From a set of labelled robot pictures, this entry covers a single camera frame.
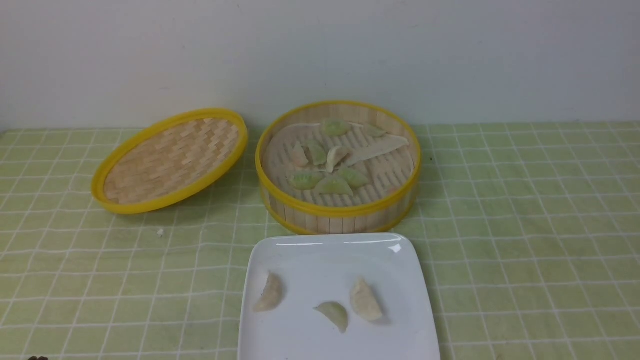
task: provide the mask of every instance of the green dumpling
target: green dumpling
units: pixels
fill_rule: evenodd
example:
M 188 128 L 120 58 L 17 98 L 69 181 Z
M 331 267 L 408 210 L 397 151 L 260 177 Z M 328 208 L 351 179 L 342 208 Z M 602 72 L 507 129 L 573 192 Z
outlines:
M 316 191 L 327 195 L 349 195 L 353 196 L 353 190 L 347 182 L 339 176 L 328 176 L 318 182 Z
M 307 157 L 311 159 L 311 162 L 315 166 L 326 163 L 326 151 L 319 141 L 316 139 L 309 139 L 305 142 L 305 147 L 309 151 L 309 156 Z
M 377 126 L 373 126 L 371 124 L 364 124 L 364 133 L 371 136 L 372 138 L 379 138 L 382 135 L 386 134 L 385 130 L 380 129 Z
M 349 316 L 344 306 L 340 305 L 336 301 L 323 302 L 322 304 L 314 307 L 314 310 L 324 315 L 329 321 L 331 321 L 341 334 L 347 331 L 349 326 Z
M 318 185 L 324 174 L 318 171 L 296 171 L 289 176 L 289 184 L 296 190 L 311 190 Z
M 327 118 L 322 121 L 321 130 L 326 136 L 342 136 L 351 130 L 351 124 L 336 118 Z
M 343 167 L 335 174 L 343 178 L 352 189 L 369 184 L 369 179 L 365 174 L 349 167 Z

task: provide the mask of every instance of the green checkered tablecloth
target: green checkered tablecloth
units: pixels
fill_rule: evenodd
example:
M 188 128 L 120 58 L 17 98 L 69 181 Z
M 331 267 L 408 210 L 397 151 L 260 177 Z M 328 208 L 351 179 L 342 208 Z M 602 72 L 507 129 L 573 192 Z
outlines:
M 640 124 L 417 126 L 418 252 L 443 359 L 637 359 Z M 241 161 L 115 216 L 91 177 L 126 129 L 0 135 L 0 360 L 231 360 L 252 247 L 287 234 Z

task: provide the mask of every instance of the dumpling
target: dumpling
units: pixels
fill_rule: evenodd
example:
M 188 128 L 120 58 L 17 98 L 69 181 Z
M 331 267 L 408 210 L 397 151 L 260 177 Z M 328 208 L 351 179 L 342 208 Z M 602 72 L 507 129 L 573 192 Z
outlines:
M 343 167 L 335 174 L 343 178 L 347 182 L 347 184 L 349 184 L 349 187 L 351 187 L 351 189 L 357 189 L 361 186 L 369 184 L 369 178 L 365 174 L 349 167 Z
M 319 141 L 316 139 L 309 139 L 305 142 L 305 146 L 309 151 L 311 162 L 315 166 L 326 163 L 326 151 Z
M 344 306 L 340 305 L 338 302 L 323 302 L 322 304 L 314 307 L 314 310 L 325 315 L 326 318 L 338 328 L 338 331 L 340 331 L 341 334 L 344 334 L 344 332 L 347 331 L 347 326 L 349 326 L 349 317 Z
M 353 190 L 347 181 L 339 176 L 328 176 L 318 182 L 316 191 L 327 195 L 349 195 L 353 196 Z
M 382 317 L 382 310 L 376 300 L 371 287 L 364 281 L 362 276 L 358 277 L 353 285 L 350 294 L 351 307 L 353 312 L 359 317 L 372 322 Z
M 320 129 L 326 136 L 341 136 L 351 130 L 351 124 L 342 119 L 328 118 L 322 121 Z
M 273 310 L 280 305 L 280 301 L 282 301 L 282 281 L 279 276 L 269 272 L 267 284 L 264 286 L 260 299 L 253 305 L 253 311 Z
M 380 129 L 377 126 L 373 126 L 371 124 L 364 124 L 364 133 L 371 136 L 372 138 L 379 138 L 382 135 L 386 134 L 385 130 Z
M 348 147 L 334 146 L 326 155 L 326 171 L 332 173 L 335 166 L 340 163 L 351 151 Z
M 309 164 L 305 150 L 300 142 L 296 142 L 296 145 L 291 151 L 291 161 L 293 162 L 293 165 L 296 165 L 297 167 L 306 167 L 307 164 Z
M 350 167 L 351 165 L 358 163 L 359 161 L 365 161 L 376 158 L 378 156 L 382 156 L 384 154 L 388 154 L 394 150 L 400 149 L 405 145 L 409 145 L 409 140 L 403 138 L 402 136 L 385 136 L 384 138 L 369 146 L 361 147 L 354 150 L 351 156 L 344 161 L 344 164 L 345 166 Z
M 289 184 L 296 190 L 311 190 L 323 178 L 324 174 L 319 171 L 296 171 L 289 176 Z

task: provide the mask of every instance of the square plate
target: square plate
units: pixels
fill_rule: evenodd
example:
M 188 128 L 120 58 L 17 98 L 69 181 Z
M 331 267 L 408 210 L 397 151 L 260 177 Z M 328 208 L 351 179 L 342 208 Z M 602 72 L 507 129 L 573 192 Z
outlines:
M 284 297 L 274 310 L 254 313 L 269 272 L 280 276 Z M 358 317 L 349 302 L 359 275 L 385 314 L 375 324 Z M 325 301 L 347 310 L 344 334 L 313 310 Z M 424 276 L 404 236 L 284 236 L 255 246 L 244 284 L 238 360 L 316 359 L 440 359 Z

